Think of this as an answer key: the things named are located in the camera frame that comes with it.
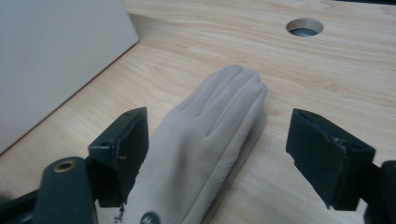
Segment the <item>white panel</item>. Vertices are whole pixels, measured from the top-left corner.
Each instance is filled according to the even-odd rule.
[[[0,153],[138,41],[121,1],[0,1]]]

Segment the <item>wooden desk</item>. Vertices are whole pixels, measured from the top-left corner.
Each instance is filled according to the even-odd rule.
[[[240,63],[262,74],[268,123],[212,223],[362,223],[327,210],[285,152],[291,110],[319,113],[396,159],[396,7],[329,0],[126,0],[141,41],[0,157],[0,193],[38,188],[41,172],[120,113],[148,107],[149,132],[204,78]],[[321,21],[313,37],[286,31]]]

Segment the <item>glove finger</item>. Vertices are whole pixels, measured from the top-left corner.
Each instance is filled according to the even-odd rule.
[[[231,142],[235,138],[235,133],[238,129],[245,128],[241,127],[244,119],[255,119],[247,118],[247,115],[250,115],[248,111],[253,103],[259,101],[262,104],[266,90],[267,88],[264,84],[256,83],[252,85],[251,88],[236,95],[233,102],[228,104],[227,108],[223,111],[219,120],[216,121],[211,131],[208,132],[207,136],[215,138],[227,137],[228,139],[224,139],[223,141]]]
[[[207,133],[217,125],[216,121],[220,119],[220,115],[227,108],[228,104],[233,104],[235,95],[244,89],[251,88],[251,86],[258,82],[260,82],[260,76],[256,71],[244,70],[233,79],[227,88],[224,88],[216,97],[208,101],[200,115],[200,121],[206,123],[207,127],[203,131]]]
[[[228,173],[230,173],[230,170],[240,153],[242,144],[245,142],[249,132],[253,128],[254,122],[258,119],[258,116],[262,115],[261,110],[265,97],[265,90],[260,91],[260,94],[255,97],[255,101],[244,116],[240,128],[236,131],[234,138],[218,159],[217,164],[214,166],[209,178],[203,185],[199,196],[184,219],[183,224],[192,223],[194,220],[201,220],[212,200],[218,194],[223,180],[227,177]]]
[[[207,100],[216,92],[216,90],[233,80],[236,75],[243,70],[240,65],[230,65],[223,67],[218,72],[210,75],[195,91],[191,97],[178,106],[179,111],[188,114],[191,117],[196,117],[201,112]]]

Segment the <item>glove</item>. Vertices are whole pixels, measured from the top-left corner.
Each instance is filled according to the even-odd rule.
[[[254,146],[246,141],[255,120],[262,120],[266,90],[255,71],[231,65],[173,108],[150,139],[124,222],[200,223],[242,145]],[[114,217],[110,210],[99,210],[103,223]]]

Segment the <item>desk grommet hole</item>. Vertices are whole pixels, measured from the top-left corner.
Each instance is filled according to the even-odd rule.
[[[309,37],[320,34],[323,31],[323,24],[312,18],[300,18],[290,21],[286,29],[292,35]]]

